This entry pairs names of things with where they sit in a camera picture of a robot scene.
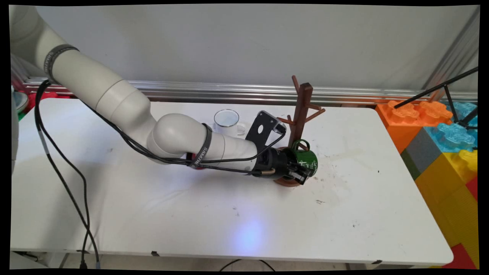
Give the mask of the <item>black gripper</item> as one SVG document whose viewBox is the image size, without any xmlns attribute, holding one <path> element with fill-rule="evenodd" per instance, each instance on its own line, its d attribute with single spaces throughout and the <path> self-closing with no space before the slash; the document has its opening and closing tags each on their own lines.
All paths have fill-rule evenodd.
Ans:
<svg viewBox="0 0 489 275">
<path fill-rule="evenodd" d="M 262 175 L 262 177 L 271 180 L 295 179 L 300 185 L 303 185 L 312 176 L 312 170 L 300 164 L 291 164 L 296 162 L 297 158 L 290 148 L 277 149 L 272 147 L 258 156 L 253 171 L 274 169 L 274 174 Z"/>
</svg>

